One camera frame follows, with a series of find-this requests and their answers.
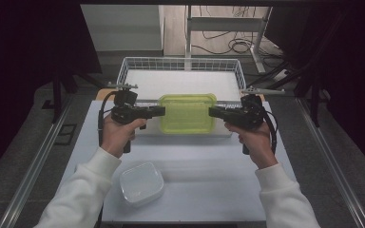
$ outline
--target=person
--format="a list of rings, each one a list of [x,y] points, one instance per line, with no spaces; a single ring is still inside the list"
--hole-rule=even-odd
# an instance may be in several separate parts
[[[134,139],[135,128],[145,124],[146,120],[138,119],[121,125],[105,117],[102,145],[90,161],[77,165],[76,172],[59,188],[35,227],[93,227],[111,187],[112,175],[121,163],[126,142]],[[240,142],[247,146],[251,160],[259,168],[256,176],[267,227],[319,227],[299,184],[288,178],[275,158],[268,125],[263,123],[254,131],[229,123],[225,127],[239,134]]]

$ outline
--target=plastic container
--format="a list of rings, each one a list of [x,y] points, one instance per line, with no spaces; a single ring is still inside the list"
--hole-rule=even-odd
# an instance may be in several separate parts
[[[163,194],[162,173],[146,162],[124,171],[120,177],[124,198],[132,206],[142,206]]]
[[[165,134],[207,134],[215,127],[209,107],[216,104],[215,95],[168,94],[159,99],[165,107],[161,117],[161,130]]]

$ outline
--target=white wire basket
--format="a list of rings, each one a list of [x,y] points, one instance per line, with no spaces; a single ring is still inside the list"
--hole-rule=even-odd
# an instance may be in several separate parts
[[[240,61],[237,59],[203,59],[203,58],[155,58],[155,57],[127,57],[124,58],[118,75],[117,84],[125,84],[130,70],[167,70],[167,71],[224,71],[232,72],[236,76],[239,90],[245,89],[245,80],[242,74]],[[137,101],[140,105],[153,105],[155,100]],[[226,107],[240,106],[240,102],[219,101],[217,105]]]

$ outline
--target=green plastic lid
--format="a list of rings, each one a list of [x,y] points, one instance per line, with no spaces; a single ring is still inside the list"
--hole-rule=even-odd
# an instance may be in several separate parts
[[[161,130],[165,134],[207,134],[215,127],[209,116],[209,107],[216,104],[215,95],[168,94],[160,98],[165,107],[161,117]]]

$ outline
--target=white sleeve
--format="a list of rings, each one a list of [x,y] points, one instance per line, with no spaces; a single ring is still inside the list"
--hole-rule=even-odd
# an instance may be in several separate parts
[[[88,227],[97,221],[121,160],[99,147],[59,188],[36,227]]]
[[[289,179],[280,163],[257,170],[256,175],[268,228],[319,227],[309,200],[301,193],[298,182]]]

